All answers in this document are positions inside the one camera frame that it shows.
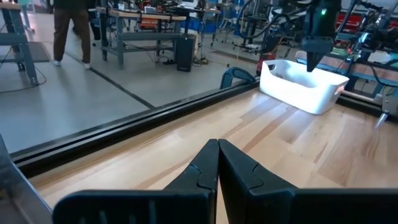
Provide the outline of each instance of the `person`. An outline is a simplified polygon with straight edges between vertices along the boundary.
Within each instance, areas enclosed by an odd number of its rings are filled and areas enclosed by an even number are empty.
[[[65,53],[69,22],[73,21],[76,32],[81,40],[83,51],[83,64],[86,69],[90,69],[90,28],[88,28],[88,13],[85,0],[53,0],[54,8],[54,59],[55,66],[61,66],[61,61]]]
[[[94,40],[100,40],[101,39],[101,30],[99,27],[96,27],[95,24],[93,23],[93,19],[95,19],[95,17],[96,17],[95,12],[88,11],[89,9],[95,9],[95,7],[97,5],[97,1],[96,0],[86,0],[86,3],[87,3],[86,10],[88,13],[88,19],[90,22],[91,31],[93,31]],[[72,31],[75,35],[79,36],[76,26],[73,26]]]

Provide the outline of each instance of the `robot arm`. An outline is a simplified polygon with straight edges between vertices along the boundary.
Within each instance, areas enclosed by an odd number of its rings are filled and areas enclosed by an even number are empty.
[[[308,5],[301,49],[307,52],[307,71],[312,72],[333,50],[341,0],[312,0]]]

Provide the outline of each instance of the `black metal frame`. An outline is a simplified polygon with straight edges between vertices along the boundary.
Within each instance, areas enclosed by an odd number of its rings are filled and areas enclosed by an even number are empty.
[[[46,148],[32,148],[18,154],[11,154],[14,163],[29,178],[50,169],[104,149],[125,139],[129,139],[150,129],[171,122],[182,116],[201,110],[215,103],[254,89],[256,83],[237,83],[224,90],[213,90],[194,98],[186,98],[178,104],[165,105],[157,110],[133,116],[105,128],[84,131],[75,138],[55,142]]]

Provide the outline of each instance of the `cable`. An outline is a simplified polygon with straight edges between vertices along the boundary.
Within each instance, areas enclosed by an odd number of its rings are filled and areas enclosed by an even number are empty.
[[[388,86],[388,87],[393,87],[393,88],[398,88],[398,86],[396,86],[396,85],[390,85],[390,84],[386,84],[386,83],[383,83],[382,81],[380,81],[380,78],[378,77],[377,72],[376,72],[376,70],[374,69],[374,67],[373,67],[371,64],[369,64],[368,61],[365,61],[365,64],[366,64],[369,68],[371,68],[371,70],[372,70],[372,72],[373,72],[374,78],[376,79],[376,81],[377,81],[380,85]]]
[[[244,10],[245,10],[245,9],[247,8],[247,6],[248,6],[250,3],[252,3],[253,1],[254,1],[254,0],[248,0],[248,1],[242,6],[242,8],[241,8],[241,10],[240,10],[240,12],[239,12],[237,18],[240,18],[240,17],[243,18]],[[278,13],[278,12],[276,12],[275,10],[277,10],[277,9],[273,9],[272,12],[271,12],[273,15],[275,15],[274,18],[272,18],[271,22],[268,23],[268,25],[266,25],[266,26],[260,31],[260,33],[254,34],[254,35],[244,35],[244,34],[242,34],[241,31],[239,30],[239,36],[242,37],[242,38],[246,38],[246,39],[251,39],[251,38],[259,37],[259,36],[261,36],[263,33],[265,33],[266,31],[268,31],[268,30],[271,28],[271,26],[274,25],[274,23],[277,22],[277,20],[278,20],[280,17],[284,17],[284,18],[286,18],[286,21],[287,21],[287,22],[290,22],[290,17],[289,17],[289,16],[296,15],[296,14],[302,12],[303,8],[293,10],[292,12],[289,12],[288,14]]]
[[[46,83],[46,82],[47,82],[47,77],[46,77],[38,68],[35,67],[35,69],[36,69],[37,71],[39,71],[39,73],[43,76],[44,81],[43,81],[42,83],[39,83],[38,85],[35,85],[35,86],[27,87],[27,88],[21,88],[21,89],[18,89],[18,90],[0,91],[0,94],[4,94],[4,93],[15,93],[15,92],[18,92],[18,91],[30,90],[30,89],[36,88],[36,87],[41,86],[41,85],[43,85],[44,83]]]
[[[0,69],[1,69],[2,65],[4,64],[4,62],[7,60],[7,57],[8,57],[8,55],[10,54],[11,50],[12,50],[12,47],[10,47],[10,49],[8,50],[6,56],[4,56],[4,58],[1,60],[1,62],[0,62]]]
[[[151,60],[152,62],[154,62],[154,63],[158,63],[162,58],[166,58],[167,60],[170,60],[167,56],[164,56],[164,55],[159,56],[159,58],[158,58],[157,60],[155,60],[155,59],[153,59],[152,56],[150,56],[150,54],[149,54],[149,52],[151,52],[152,50],[145,49],[144,47],[138,47],[138,46],[136,46],[136,45],[134,45],[134,44],[126,44],[126,43],[124,43],[124,44],[125,44],[126,46],[135,47],[135,48],[137,48],[137,49],[144,50],[144,51],[147,53],[147,55],[148,55],[148,57],[150,58],[150,60]]]

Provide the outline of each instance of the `metal table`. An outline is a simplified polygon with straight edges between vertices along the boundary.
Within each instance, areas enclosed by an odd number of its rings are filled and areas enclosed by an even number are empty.
[[[99,26],[101,29],[101,49],[103,54],[103,60],[107,61],[108,52],[118,57],[119,68],[124,68],[124,54],[129,52],[148,52],[156,51],[159,56],[160,51],[171,50],[175,52],[175,42],[173,46],[162,45],[162,40],[176,40],[181,36],[180,23],[186,19],[185,16],[174,16],[167,14],[145,14],[138,13],[137,11],[119,11],[116,9],[107,9],[105,7],[98,7],[97,12],[99,13]],[[109,46],[109,41],[106,36],[107,33],[107,21],[108,17],[113,17],[116,20],[116,46]],[[158,20],[158,32],[124,32],[123,21],[125,19],[157,19]],[[173,21],[174,32],[161,33],[162,21]],[[139,40],[156,40],[155,46],[148,47],[135,47],[126,48],[125,41],[139,41]]]
[[[21,18],[21,6],[13,2],[0,2],[7,33],[0,33],[0,46],[12,46],[9,54],[0,57],[1,63],[17,63],[20,72],[26,71],[31,85],[38,85],[36,69]]]

